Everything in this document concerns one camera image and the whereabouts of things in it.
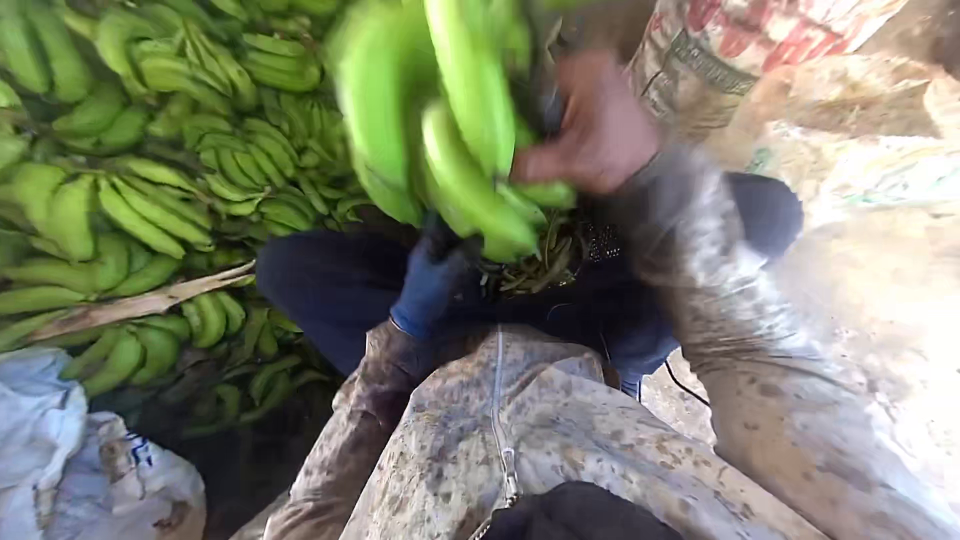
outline zipper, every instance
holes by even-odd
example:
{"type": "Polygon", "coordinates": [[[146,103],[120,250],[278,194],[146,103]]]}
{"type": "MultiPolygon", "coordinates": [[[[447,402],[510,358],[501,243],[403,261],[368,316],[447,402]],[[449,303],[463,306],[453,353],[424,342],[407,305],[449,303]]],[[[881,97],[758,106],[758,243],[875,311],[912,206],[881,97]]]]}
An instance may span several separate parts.
{"type": "MultiPolygon", "coordinates": [[[[503,470],[503,500],[493,509],[511,508],[520,498],[520,487],[516,476],[516,451],[506,444],[507,434],[500,424],[500,387],[503,383],[503,331],[496,325],[496,371],[493,376],[493,404],[490,413],[493,428],[493,440],[496,442],[497,453],[500,456],[500,467],[503,470]]],[[[470,540],[479,540],[490,529],[491,516],[470,536],[470,540]]]]}

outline pile of green bananas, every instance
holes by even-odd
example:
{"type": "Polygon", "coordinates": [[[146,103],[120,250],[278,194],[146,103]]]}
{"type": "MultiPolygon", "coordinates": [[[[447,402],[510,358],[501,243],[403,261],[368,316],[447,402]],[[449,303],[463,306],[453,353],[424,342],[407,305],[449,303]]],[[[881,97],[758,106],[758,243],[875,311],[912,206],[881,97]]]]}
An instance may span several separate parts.
{"type": "Polygon", "coordinates": [[[458,235],[482,234],[491,260],[536,254],[540,207],[568,209],[575,197],[562,183],[505,182],[517,140],[532,139],[508,84],[508,70],[522,76],[530,62],[516,5],[366,2],[351,10],[340,41],[338,96],[371,199],[406,223],[436,209],[458,235]]]}

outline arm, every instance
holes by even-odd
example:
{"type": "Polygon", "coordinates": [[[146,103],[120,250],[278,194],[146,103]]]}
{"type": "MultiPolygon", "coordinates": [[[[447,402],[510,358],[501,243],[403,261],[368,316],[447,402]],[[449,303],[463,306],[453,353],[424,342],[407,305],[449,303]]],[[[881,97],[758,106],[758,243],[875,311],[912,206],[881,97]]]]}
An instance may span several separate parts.
{"type": "Polygon", "coordinates": [[[364,358],[333,400],[333,416],[290,488],[290,501],[267,522],[269,540],[339,538],[396,428],[410,394],[458,341],[433,337],[463,284],[474,240],[428,222],[410,254],[390,320],[367,332],[364,358]]]}
{"type": "Polygon", "coordinates": [[[721,171],[660,142],[612,57],[571,57],[557,79],[564,128],[518,154],[515,178],[568,178],[607,199],[707,388],[717,453],[831,537],[960,537],[744,243],[721,171]]]}
{"type": "Polygon", "coordinates": [[[396,358],[415,340],[387,321],[367,333],[367,353],[333,400],[333,415],[267,522],[268,540],[339,538],[416,387],[396,358]]]}

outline knee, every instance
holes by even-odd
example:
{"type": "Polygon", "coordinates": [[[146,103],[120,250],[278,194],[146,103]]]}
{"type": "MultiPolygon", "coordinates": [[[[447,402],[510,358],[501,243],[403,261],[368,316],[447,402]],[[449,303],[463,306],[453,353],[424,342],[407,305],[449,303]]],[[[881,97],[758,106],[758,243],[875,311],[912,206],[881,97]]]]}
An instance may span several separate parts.
{"type": "Polygon", "coordinates": [[[772,178],[746,173],[729,173],[727,178],[747,242],[771,260],[782,257],[804,228],[800,199],[772,178]]]}
{"type": "Polygon", "coordinates": [[[314,259],[324,260],[326,232],[312,231],[271,238],[256,257],[256,288],[277,303],[284,291],[301,290],[314,259]]]}

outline white plastic bag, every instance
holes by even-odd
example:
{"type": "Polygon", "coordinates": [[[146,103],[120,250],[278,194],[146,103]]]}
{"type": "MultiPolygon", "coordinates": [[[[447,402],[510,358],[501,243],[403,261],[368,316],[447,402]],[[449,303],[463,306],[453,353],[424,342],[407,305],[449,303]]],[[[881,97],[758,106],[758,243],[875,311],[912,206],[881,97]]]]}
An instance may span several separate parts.
{"type": "Polygon", "coordinates": [[[0,356],[0,538],[199,540],[204,484],[176,454],[86,414],[83,389],[57,379],[69,356],[0,356]]]}

